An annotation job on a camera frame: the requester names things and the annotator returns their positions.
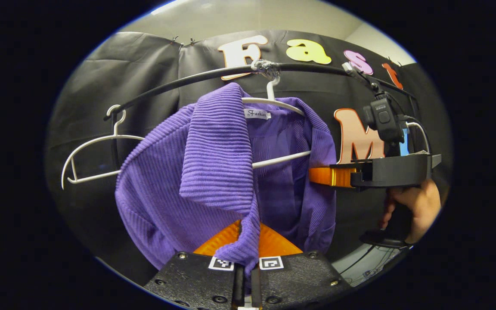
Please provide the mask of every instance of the clothing label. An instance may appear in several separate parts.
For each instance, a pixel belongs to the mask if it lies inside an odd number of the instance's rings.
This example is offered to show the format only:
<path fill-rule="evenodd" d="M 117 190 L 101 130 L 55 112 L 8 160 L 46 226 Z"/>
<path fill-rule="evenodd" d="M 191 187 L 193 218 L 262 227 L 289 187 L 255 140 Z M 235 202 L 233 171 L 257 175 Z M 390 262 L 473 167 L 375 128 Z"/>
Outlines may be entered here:
<path fill-rule="evenodd" d="M 246 116 L 246 118 L 261 118 L 268 120 L 271 118 L 271 113 L 266 110 L 258 110 L 257 108 L 245 108 L 244 116 Z"/>

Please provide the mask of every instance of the sweater collar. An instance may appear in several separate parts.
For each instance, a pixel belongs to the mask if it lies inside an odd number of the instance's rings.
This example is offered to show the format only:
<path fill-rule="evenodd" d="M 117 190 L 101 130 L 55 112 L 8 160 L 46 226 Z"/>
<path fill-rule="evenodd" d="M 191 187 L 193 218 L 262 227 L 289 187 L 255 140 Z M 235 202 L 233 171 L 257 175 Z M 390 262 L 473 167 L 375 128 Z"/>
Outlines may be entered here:
<path fill-rule="evenodd" d="M 246 215 L 253 199 L 254 181 L 252 147 L 242 97 L 250 95 L 237 83 L 229 83 L 201 96 L 195 104 L 179 193 L 199 204 Z M 311 108 L 298 98 L 289 100 L 305 113 L 313 129 L 329 134 L 326 124 Z M 311 167 L 333 163 L 322 163 L 319 157 L 311 152 Z"/>

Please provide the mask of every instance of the orange letter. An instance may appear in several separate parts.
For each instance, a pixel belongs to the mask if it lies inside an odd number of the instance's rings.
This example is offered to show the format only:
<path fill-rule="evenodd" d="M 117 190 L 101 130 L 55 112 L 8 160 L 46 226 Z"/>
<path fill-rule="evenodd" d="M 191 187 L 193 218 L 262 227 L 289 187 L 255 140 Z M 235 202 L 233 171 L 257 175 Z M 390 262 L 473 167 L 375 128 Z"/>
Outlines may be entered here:
<path fill-rule="evenodd" d="M 342 129 L 342 145 L 338 164 L 350 163 L 352 151 L 355 151 L 357 159 L 385 157 L 384 141 L 380 140 L 378 131 L 368 127 L 365 130 L 355 110 L 339 108 L 334 111 L 334 118 L 340 123 Z"/>
<path fill-rule="evenodd" d="M 257 60 L 261 57 L 260 48 L 254 43 L 267 44 L 267 37 L 264 37 L 262 35 L 247 37 L 246 39 L 223 44 L 222 46 L 218 47 L 217 50 L 223 52 L 226 68 L 239 67 L 242 65 L 247 65 L 246 57 L 250 57 L 252 61 Z M 242 46 L 246 44 L 250 45 L 248 45 L 246 49 L 243 49 Z M 221 79 L 223 81 L 226 81 L 229 79 L 246 76 L 248 74 L 250 73 L 233 74 L 230 76 L 221 77 Z"/>
<path fill-rule="evenodd" d="M 390 78 L 391 78 L 392 82 L 395 84 L 395 86 L 397 86 L 397 88 L 399 88 L 400 90 L 403 90 L 403 86 L 401 85 L 401 83 L 397 79 L 397 72 L 395 72 L 395 70 L 393 70 L 390 67 L 390 64 L 383 63 L 382 67 L 386 68 L 386 70 L 387 70 L 388 74 L 390 75 Z"/>

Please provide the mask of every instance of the purple ribbed cardigan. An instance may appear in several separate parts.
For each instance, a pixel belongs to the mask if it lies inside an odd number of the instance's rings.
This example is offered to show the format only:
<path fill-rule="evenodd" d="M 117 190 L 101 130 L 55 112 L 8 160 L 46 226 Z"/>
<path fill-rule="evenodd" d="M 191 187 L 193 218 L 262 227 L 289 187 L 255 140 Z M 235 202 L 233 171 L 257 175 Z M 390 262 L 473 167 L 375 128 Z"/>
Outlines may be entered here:
<path fill-rule="evenodd" d="M 326 124 L 298 98 L 277 98 L 305 117 L 250 97 L 236 83 L 205 94 L 150 132 L 130 153 L 116 181 L 118 211 L 132 240 L 158 269 L 177 251 L 194 251 L 242 220 L 238 241 L 215 256 L 246 266 L 258 262 L 260 222 L 303 251 L 325 252 L 335 227 L 333 188 L 310 183 L 309 167 L 336 163 Z M 245 118 L 244 108 L 270 112 Z M 263 161 L 311 155 L 252 169 Z"/>

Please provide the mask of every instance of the orange triangular piece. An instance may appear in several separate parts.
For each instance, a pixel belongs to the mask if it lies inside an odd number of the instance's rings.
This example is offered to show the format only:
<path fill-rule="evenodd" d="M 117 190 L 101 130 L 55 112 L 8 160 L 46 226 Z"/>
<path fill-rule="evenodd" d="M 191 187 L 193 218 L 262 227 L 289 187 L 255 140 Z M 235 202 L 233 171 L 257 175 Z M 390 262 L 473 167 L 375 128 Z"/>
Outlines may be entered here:
<path fill-rule="evenodd" d="M 223 245 L 228 245 L 239 238 L 240 220 L 230 224 L 208 241 L 204 242 L 193 253 L 200 255 L 215 255 L 215 251 Z M 260 223 L 260 257 L 283 256 L 303 253 L 292 242 L 281 234 Z"/>

